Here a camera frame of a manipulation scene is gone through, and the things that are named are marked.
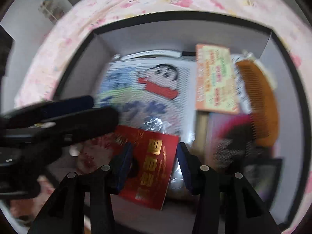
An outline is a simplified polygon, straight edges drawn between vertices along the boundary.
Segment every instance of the wooden comb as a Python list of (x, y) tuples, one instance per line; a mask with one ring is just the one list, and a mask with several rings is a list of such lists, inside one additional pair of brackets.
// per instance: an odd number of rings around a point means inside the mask
[(250, 60), (236, 63), (251, 104), (255, 143), (272, 147), (279, 133), (279, 114), (274, 93), (262, 71)]

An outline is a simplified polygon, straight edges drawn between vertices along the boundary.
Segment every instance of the pink blanket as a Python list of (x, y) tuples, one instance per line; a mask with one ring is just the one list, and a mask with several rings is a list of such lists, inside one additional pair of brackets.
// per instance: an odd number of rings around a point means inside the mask
[[(312, 106), (312, 32), (281, 0), (82, 0), (56, 24), (38, 50), (16, 96), (16, 107), (52, 98), (68, 62), (92, 29), (137, 15), (176, 10), (222, 13), (274, 29), (297, 66)], [(312, 174), (299, 211), (283, 233), (295, 229), (311, 202)]]

